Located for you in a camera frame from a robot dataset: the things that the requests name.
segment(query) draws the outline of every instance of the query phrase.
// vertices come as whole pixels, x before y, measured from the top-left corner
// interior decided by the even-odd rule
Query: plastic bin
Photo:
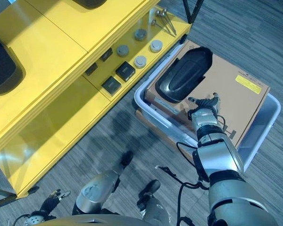
[[[197,141],[195,137],[192,137],[193,135],[188,134],[188,132],[185,132],[182,128],[179,128],[179,124],[174,120],[167,119],[163,112],[153,109],[144,102],[146,88],[157,76],[157,74],[166,66],[169,60],[176,55],[181,47],[182,45],[176,47],[148,77],[148,79],[136,90],[134,99],[137,105],[141,108],[142,115],[152,124],[158,127],[162,132],[164,132],[175,143],[180,141],[197,147]],[[255,157],[263,140],[278,117],[280,110],[281,105],[279,101],[271,94],[268,94],[255,120],[253,121],[238,148],[238,152],[244,163],[244,171],[246,171],[252,159]]]

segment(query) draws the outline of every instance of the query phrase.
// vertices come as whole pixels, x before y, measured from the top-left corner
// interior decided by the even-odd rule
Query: cardboard box
[[[266,84],[214,54],[213,64],[205,73],[205,79],[180,103],[166,101],[155,89],[156,81],[176,58],[181,59],[188,50],[197,47],[199,46],[191,41],[186,42],[181,51],[149,85],[145,99],[188,129],[193,130],[187,112],[197,106],[188,101],[188,97],[212,98],[214,92],[218,93],[221,100],[219,115],[224,116],[226,120],[225,133],[237,148],[270,90]]]

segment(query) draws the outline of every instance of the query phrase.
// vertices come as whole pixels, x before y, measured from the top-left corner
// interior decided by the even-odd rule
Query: black cable
[[[17,221],[18,221],[19,219],[21,219],[21,218],[27,218],[27,217],[29,217],[29,216],[30,216],[29,214],[23,214],[23,215],[19,216],[19,217],[14,221],[13,226],[16,225],[16,223],[17,223]]]
[[[223,128],[222,128],[222,131],[225,132],[225,128],[226,128],[225,118],[224,118],[223,116],[219,115],[219,114],[217,115],[217,117],[222,118],[222,120],[223,120]]]
[[[182,182],[180,179],[177,178],[176,174],[173,173],[170,170],[169,167],[158,166],[158,168],[163,170],[165,173],[170,175],[174,180],[176,180],[177,182],[179,182],[181,184],[181,187],[180,187],[179,193],[178,193],[178,198],[177,198],[177,223],[176,223],[176,226],[180,226],[180,222],[182,222],[182,221],[184,221],[189,226],[195,226],[190,218],[180,216],[181,195],[182,195],[182,192],[183,192],[183,188],[184,187],[187,187],[189,189],[201,188],[203,190],[208,190],[209,188],[205,187],[200,181],[198,181],[196,184],[192,184],[192,183],[189,183],[189,182]]]
[[[193,148],[193,149],[197,149],[197,148],[196,148],[196,147],[193,147],[193,146],[191,146],[191,145],[187,145],[187,144],[182,143],[182,142],[177,142],[177,143],[176,143],[176,147],[177,147],[177,149],[180,151],[181,155],[186,159],[186,161],[189,162],[189,164],[191,164],[193,167],[195,167],[194,163],[192,163],[192,162],[184,155],[184,153],[182,152],[182,150],[181,150],[180,147],[179,147],[179,144],[180,144],[180,145],[183,145],[183,146],[186,146],[186,147]]]

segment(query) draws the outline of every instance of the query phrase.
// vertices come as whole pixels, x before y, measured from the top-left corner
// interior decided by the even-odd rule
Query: yellow shelf
[[[24,74],[14,90],[0,96],[1,150],[19,116],[87,52],[24,0],[0,14],[0,39]]]
[[[133,31],[140,27],[147,27],[149,17],[152,18],[154,11],[154,9],[151,10],[150,16],[145,15],[116,43],[118,45],[125,42],[130,46],[130,55],[127,58],[117,57],[114,51],[114,54],[105,61],[107,64],[98,62],[98,69],[88,78],[91,80],[83,76],[79,77],[0,152],[0,168],[19,198],[24,197],[27,191],[116,104],[153,64],[189,31],[190,24],[171,16],[178,34],[175,38],[156,27],[149,26],[147,40],[134,45],[134,42],[130,42],[133,39]],[[160,39],[163,42],[163,49],[156,54],[149,51],[149,44],[153,39]],[[143,69],[136,70],[135,75],[126,83],[117,75],[113,75],[117,65],[124,60],[132,63],[136,55],[144,55],[148,59]],[[101,89],[101,80],[92,80],[95,76],[102,76],[102,80],[105,80],[109,75],[113,75],[122,83],[122,88],[113,97]]]
[[[86,9],[73,0],[26,0],[86,51],[123,35],[159,0],[108,0]]]
[[[81,76],[8,143],[0,152],[0,168],[18,197],[96,122],[109,103]]]
[[[72,0],[17,0],[4,10],[0,39],[14,51],[25,78],[0,96],[0,150],[157,2],[125,0],[107,8],[115,3],[109,0],[86,11]]]
[[[161,8],[155,7],[150,10],[143,18],[141,18],[130,30],[120,38],[115,44],[112,45],[113,55],[110,56],[105,62],[97,60],[96,64],[98,68],[90,75],[87,76],[85,73],[83,76],[98,90],[101,91],[110,101],[118,98],[119,95],[123,95],[123,89],[132,86],[132,83],[139,79],[146,71],[148,71],[154,63],[156,63],[162,55],[164,55],[171,46],[174,45],[174,40],[181,38],[186,32],[189,31],[190,25],[183,20],[169,14],[172,24],[176,28],[177,36],[174,38],[170,34],[161,31],[159,27],[152,26],[151,21],[156,19],[159,24],[161,21],[155,16],[155,12]],[[144,29],[147,31],[145,40],[138,41],[134,38],[134,33],[138,29]],[[150,50],[150,43],[153,40],[160,40],[163,43],[162,50],[158,53],[153,53]],[[129,54],[126,57],[119,57],[117,55],[117,47],[120,45],[127,45],[129,47]],[[134,66],[134,59],[137,56],[145,56],[147,58],[147,65],[142,69],[138,69]],[[127,82],[123,81],[115,70],[124,62],[127,61],[132,65],[136,72]],[[118,82],[121,83],[122,89],[111,96],[103,87],[102,84],[110,76],[113,76]]]

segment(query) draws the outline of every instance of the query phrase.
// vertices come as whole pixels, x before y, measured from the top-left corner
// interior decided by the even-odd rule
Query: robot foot
[[[140,209],[140,211],[143,211],[146,209],[147,202],[152,197],[152,195],[160,188],[160,182],[158,180],[152,180],[150,181],[146,187],[138,194],[138,197],[140,198],[139,201],[137,201],[137,207]]]
[[[132,151],[126,152],[125,154],[123,154],[120,164],[125,168],[127,165],[130,164],[131,160],[133,159],[133,156],[134,154]]]

